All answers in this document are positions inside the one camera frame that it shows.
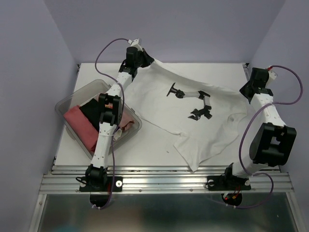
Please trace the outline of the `white printed t-shirt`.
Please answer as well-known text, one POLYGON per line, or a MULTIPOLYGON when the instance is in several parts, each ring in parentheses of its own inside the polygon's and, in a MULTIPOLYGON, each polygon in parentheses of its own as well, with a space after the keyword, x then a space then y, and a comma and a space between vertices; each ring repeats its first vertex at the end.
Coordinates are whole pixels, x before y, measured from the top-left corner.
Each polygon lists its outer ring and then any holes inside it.
POLYGON ((174 147, 192 171, 236 140, 247 115, 240 93, 192 80, 159 60, 138 71, 125 102, 140 118, 178 135, 174 147))

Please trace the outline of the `clear plastic storage bin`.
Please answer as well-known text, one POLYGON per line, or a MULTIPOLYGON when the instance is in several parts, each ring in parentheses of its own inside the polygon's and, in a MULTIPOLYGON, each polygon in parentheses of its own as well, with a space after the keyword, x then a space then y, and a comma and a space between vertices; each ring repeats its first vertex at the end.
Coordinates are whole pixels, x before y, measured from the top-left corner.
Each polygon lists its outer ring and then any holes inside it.
MULTIPOLYGON (((94 80, 79 90, 75 91, 70 96, 64 98, 59 101, 55 105, 55 111, 57 114, 63 119, 64 124, 66 126, 66 130, 68 134, 71 136, 72 140, 76 141, 76 143, 81 147, 81 150, 84 151, 85 155, 92 159, 94 153, 90 152, 86 149, 82 140, 76 133, 76 131, 70 126, 69 122, 64 118, 64 114, 74 106, 82 106, 94 98, 97 98, 100 93, 105 93, 110 89, 110 85, 105 83, 101 79, 94 80)), ((129 114, 134 119, 134 124, 130 129, 126 132, 123 132, 117 141, 114 142, 114 149, 119 148, 129 139, 131 139, 141 128, 142 121, 138 118, 135 112, 130 109, 127 105, 125 105, 124 113, 129 114)))

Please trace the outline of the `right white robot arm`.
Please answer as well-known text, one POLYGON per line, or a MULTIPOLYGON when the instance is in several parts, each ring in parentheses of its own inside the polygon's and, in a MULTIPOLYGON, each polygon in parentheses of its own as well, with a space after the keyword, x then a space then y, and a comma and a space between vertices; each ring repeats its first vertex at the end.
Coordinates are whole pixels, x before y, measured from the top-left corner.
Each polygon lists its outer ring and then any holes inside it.
POLYGON ((245 182, 265 167, 285 165, 292 151, 296 129, 282 120, 273 92, 268 88, 277 77, 273 68, 273 65, 266 69, 253 68, 248 82, 239 90, 255 110, 248 126, 257 117, 260 117, 261 126, 250 144, 248 156, 239 157, 238 162, 226 169, 222 183, 228 189, 237 186, 239 181, 245 182))

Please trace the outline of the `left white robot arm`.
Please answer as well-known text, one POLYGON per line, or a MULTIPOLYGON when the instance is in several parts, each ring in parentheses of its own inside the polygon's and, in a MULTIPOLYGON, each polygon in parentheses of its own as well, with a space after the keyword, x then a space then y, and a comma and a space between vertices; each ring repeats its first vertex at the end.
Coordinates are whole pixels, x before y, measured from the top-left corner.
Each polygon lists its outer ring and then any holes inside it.
POLYGON ((113 134, 120 125, 124 110, 124 91, 137 75, 138 68, 145 68, 153 63, 144 48, 140 45, 131 45, 126 49, 126 59, 122 62, 118 77, 111 88, 98 97, 99 132, 96 149, 88 166, 84 187, 81 190, 88 192, 105 191, 110 185, 107 176, 107 161, 113 134))

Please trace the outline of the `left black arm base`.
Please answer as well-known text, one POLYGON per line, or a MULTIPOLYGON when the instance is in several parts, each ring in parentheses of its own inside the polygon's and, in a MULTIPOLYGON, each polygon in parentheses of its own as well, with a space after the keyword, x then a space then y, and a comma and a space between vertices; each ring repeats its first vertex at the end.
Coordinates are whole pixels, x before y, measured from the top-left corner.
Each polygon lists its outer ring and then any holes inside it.
POLYGON ((123 177, 108 175, 104 168, 90 167, 85 176, 75 179, 80 184, 80 192, 121 192, 123 187, 123 177))

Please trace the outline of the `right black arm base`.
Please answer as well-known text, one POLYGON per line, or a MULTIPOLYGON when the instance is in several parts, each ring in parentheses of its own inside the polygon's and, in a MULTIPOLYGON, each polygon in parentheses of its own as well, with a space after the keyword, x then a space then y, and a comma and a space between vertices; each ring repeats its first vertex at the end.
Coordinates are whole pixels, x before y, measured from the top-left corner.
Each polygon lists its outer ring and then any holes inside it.
POLYGON ((209 191, 251 190, 248 178, 233 175, 233 164, 230 164, 221 175, 208 175, 205 187, 209 191))

